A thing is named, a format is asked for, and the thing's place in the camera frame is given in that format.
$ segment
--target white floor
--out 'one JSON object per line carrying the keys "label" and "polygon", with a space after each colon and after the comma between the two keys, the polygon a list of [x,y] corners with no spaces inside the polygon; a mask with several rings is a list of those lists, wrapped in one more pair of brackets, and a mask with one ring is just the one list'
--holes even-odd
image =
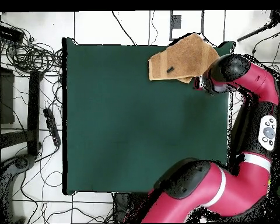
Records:
{"label": "white floor", "polygon": [[[147,45],[149,40],[149,11],[136,11],[136,12],[114,12],[126,32],[136,42],[137,45]],[[191,32],[200,32],[201,28],[201,11],[183,11],[174,10],[174,15],[182,15],[181,29],[173,30],[173,38],[178,38]],[[239,37],[263,26],[270,21],[270,11],[268,10],[227,10],[226,19],[224,10],[206,10],[204,21],[204,35],[215,45],[220,45],[224,41],[224,23],[225,23],[225,41],[236,41]],[[170,11],[151,11],[153,17],[153,25],[150,25],[150,44],[166,46],[171,43],[169,41],[169,18]],[[34,37],[34,43],[44,43],[50,45],[54,51],[61,48],[61,38],[72,37],[78,44],[121,44],[131,45],[131,40],[121,30],[116,19],[109,12],[76,12],[75,25],[73,12],[29,12],[29,13],[6,13],[2,15],[2,21],[28,30],[31,36]],[[250,37],[240,43],[237,43],[235,53],[251,54],[255,44],[274,33],[280,31],[280,24],[277,27],[262,32],[254,37]],[[276,38],[271,38],[260,43],[256,50],[255,57],[259,61],[273,61],[278,44],[280,42],[280,35]],[[280,48],[279,53],[275,59],[280,62]],[[55,82],[57,79],[52,76],[46,77],[49,81]],[[28,97],[24,93],[28,92],[28,79],[16,78],[15,87],[18,90],[14,91],[14,97],[22,96],[27,103]],[[43,80],[40,88],[50,98],[53,99],[52,84]],[[62,92],[58,92],[59,100],[62,101]],[[45,95],[41,93],[40,106],[45,108],[46,101],[49,101]],[[14,99],[14,111],[19,116],[23,126],[27,128],[27,106],[22,98]],[[54,115],[58,125],[61,125],[61,116],[59,112],[54,109]],[[40,129],[47,129],[46,119],[43,115],[40,116]],[[21,128],[16,120],[13,125],[2,125],[2,128]],[[2,130],[2,133],[14,131]],[[48,131],[40,131],[40,141],[48,135]],[[19,149],[24,148],[26,145],[15,145],[10,148],[3,149],[1,152],[1,160],[5,160],[13,156]],[[49,155],[54,151],[54,145],[51,137],[47,138],[44,142],[43,156]],[[67,211],[72,208],[78,208],[87,215],[97,217],[106,217],[113,207],[113,200],[109,193],[93,193],[93,192],[78,192],[74,196],[65,196],[61,192],[61,174],[54,173],[48,179],[47,183],[56,187],[49,187],[44,185],[44,182],[38,174],[40,167],[43,167],[48,159],[44,159],[42,163],[37,163],[32,169],[27,172],[25,183],[27,183],[23,190],[24,192],[36,201],[57,201],[48,202],[44,208],[45,217],[52,213]],[[62,172],[62,151],[60,150],[52,156],[46,167],[42,170],[43,178],[54,172]],[[23,174],[21,174],[15,183],[13,189],[13,206],[15,215],[25,216],[27,220],[34,212],[35,203],[28,201],[27,198],[19,191],[20,185],[23,181]],[[31,222],[44,223],[41,216],[41,202],[38,202],[38,210],[32,217]],[[74,209],[67,213],[53,215],[49,218],[49,223],[87,223],[91,220],[89,216],[85,216],[78,210]]]}

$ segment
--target green table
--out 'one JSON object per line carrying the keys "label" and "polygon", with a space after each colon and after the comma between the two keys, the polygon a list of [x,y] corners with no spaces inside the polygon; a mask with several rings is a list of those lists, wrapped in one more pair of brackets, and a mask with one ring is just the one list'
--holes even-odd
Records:
{"label": "green table", "polygon": [[[216,50],[229,54],[233,45]],[[192,82],[150,81],[148,59],[166,47],[76,45],[70,38],[62,46],[63,192],[148,192],[180,159],[226,163],[228,94],[210,96]]]}

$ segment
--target small black object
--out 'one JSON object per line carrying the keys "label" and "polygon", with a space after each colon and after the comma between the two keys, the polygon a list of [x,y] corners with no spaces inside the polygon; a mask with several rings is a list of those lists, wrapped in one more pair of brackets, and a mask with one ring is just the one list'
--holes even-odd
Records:
{"label": "small black object", "polygon": [[61,139],[57,130],[57,126],[56,126],[56,122],[55,122],[55,118],[53,115],[53,112],[51,111],[51,109],[46,108],[44,109],[44,116],[45,118],[47,118],[47,127],[49,129],[50,135],[53,138],[53,143],[56,147],[59,147],[61,145]]}
{"label": "small black object", "polygon": [[174,68],[171,66],[168,70],[167,70],[167,73],[170,73],[171,71],[173,71]]}
{"label": "small black object", "polygon": [[18,44],[23,43],[24,33],[0,25],[0,38],[9,40]]}

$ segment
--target folded cloth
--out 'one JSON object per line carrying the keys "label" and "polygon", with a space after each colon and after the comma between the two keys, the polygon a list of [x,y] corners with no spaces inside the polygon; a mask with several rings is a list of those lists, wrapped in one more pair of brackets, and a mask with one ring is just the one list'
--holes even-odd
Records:
{"label": "folded cloth", "polygon": [[218,58],[216,50],[193,33],[149,59],[149,80],[178,79],[189,83]]}

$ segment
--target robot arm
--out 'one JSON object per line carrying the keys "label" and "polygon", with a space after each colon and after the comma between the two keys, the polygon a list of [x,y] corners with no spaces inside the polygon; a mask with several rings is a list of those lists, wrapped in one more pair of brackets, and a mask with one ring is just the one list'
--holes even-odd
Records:
{"label": "robot arm", "polygon": [[155,184],[148,200],[126,222],[184,222],[189,212],[200,205],[221,216],[236,216],[266,196],[278,137],[275,79],[244,57],[232,54],[215,61],[203,75],[202,84],[212,94],[241,88],[257,99],[245,134],[238,175],[231,175],[210,160],[184,159]]}

